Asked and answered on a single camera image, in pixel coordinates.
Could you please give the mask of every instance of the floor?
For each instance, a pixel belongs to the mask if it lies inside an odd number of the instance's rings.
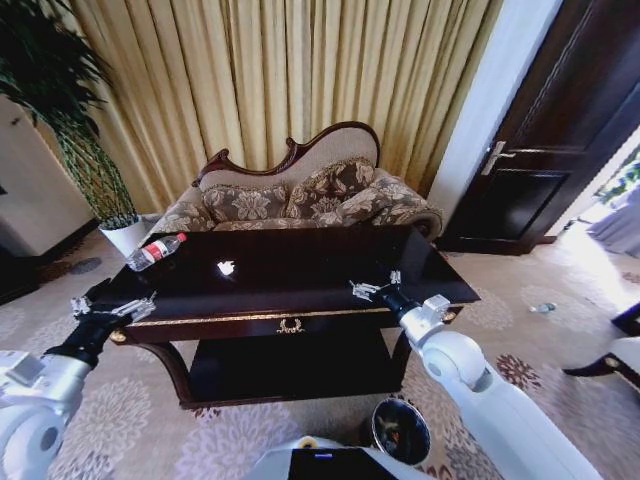
[[[487,359],[524,389],[607,479],[637,478],[640,404],[617,376],[578,379],[582,366],[620,336],[609,319],[640,298],[640,260],[607,254],[581,228],[531,255],[451,254],[482,301],[453,328],[472,336]],[[93,232],[41,271],[40,290],[0,307],[0,348],[42,353],[74,326],[69,298],[123,265]],[[554,302],[543,315],[528,307]],[[389,336],[397,332],[389,331]],[[192,355],[194,345],[178,345]],[[455,407],[413,357],[401,394],[423,413],[433,448],[423,469],[440,480],[499,478],[462,426]],[[268,448],[303,434],[345,443],[385,395],[268,403],[186,412],[152,354],[108,344],[87,381],[51,478],[236,479]]]

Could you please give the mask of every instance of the table lower shelf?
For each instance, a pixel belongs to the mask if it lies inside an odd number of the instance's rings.
[[[201,340],[182,406],[396,392],[403,376],[379,330]]]

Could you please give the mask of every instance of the red bottle label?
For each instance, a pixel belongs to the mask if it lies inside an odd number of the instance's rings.
[[[151,263],[155,263],[158,260],[162,259],[162,257],[164,257],[167,252],[167,247],[165,247],[164,243],[162,243],[160,240],[156,240],[155,242],[150,243],[142,249],[142,254]]]

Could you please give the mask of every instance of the door handle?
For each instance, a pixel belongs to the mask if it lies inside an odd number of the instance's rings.
[[[502,153],[502,150],[504,150],[504,146],[506,144],[507,142],[505,142],[504,140],[499,140],[496,142],[491,155],[489,155],[489,160],[487,160],[487,164],[482,169],[480,175],[489,175],[491,173],[491,170],[493,170],[493,166],[499,158],[513,158],[516,156],[515,153]]]

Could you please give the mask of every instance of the table drawer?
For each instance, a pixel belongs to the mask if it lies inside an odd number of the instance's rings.
[[[453,306],[450,323],[462,306]],[[328,330],[392,328],[397,322],[384,308],[361,311],[254,314],[233,317],[145,320],[112,335],[116,343],[156,343],[177,340],[221,339],[269,335],[296,335]]]

